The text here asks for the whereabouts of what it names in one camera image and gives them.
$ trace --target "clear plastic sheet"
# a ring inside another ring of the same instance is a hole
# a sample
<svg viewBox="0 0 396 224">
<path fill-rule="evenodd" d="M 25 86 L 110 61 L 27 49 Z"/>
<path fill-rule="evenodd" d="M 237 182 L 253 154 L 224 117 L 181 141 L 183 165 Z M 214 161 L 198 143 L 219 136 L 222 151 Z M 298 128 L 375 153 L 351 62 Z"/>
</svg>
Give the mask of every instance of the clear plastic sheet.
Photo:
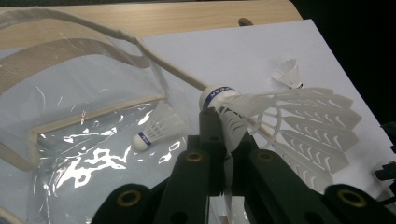
<svg viewBox="0 0 396 224">
<path fill-rule="evenodd" d="M 169 88 L 131 37 L 23 13 L 29 22 L 0 17 L 0 36 L 16 35 L 0 43 L 0 149 L 27 164 L 0 154 L 1 211 L 27 223 L 90 223 L 115 188 L 152 188 L 170 175 L 191 133 L 183 90 Z M 136 150 L 132 139 L 160 101 L 187 131 Z"/>
</svg>

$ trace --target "shuttlecock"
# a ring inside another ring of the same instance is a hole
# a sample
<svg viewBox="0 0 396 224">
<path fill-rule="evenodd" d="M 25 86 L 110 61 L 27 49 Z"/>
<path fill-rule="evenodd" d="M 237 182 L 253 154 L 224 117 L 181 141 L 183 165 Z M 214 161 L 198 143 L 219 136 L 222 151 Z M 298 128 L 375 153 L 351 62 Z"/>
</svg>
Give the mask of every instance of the shuttlecock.
<svg viewBox="0 0 396 224">
<path fill-rule="evenodd" d="M 169 104 L 160 101 L 149 117 L 143 132 L 134 136 L 132 144 L 137 150 L 143 151 L 161 139 L 182 133 L 185 123 Z"/>
<path fill-rule="evenodd" d="M 352 129 L 361 116 L 353 101 L 323 88 L 240 94 L 214 85 L 203 91 L 202 109 L 220 114 L 227 150 L 236 149 L 246 131 L 262 137 L 263 148 L 278 153 L 311 188 L 323 191 L 332 174 L 348 166 L 345 151 L 358 142 Z"/>
<path fill-rule="evenodd" d="M 279 81 L 292 89 L 303 87 L 300 79 L 297 60 L 290 59 L 282 63 L 272 74 L 272 78 Z"/>
</svg>

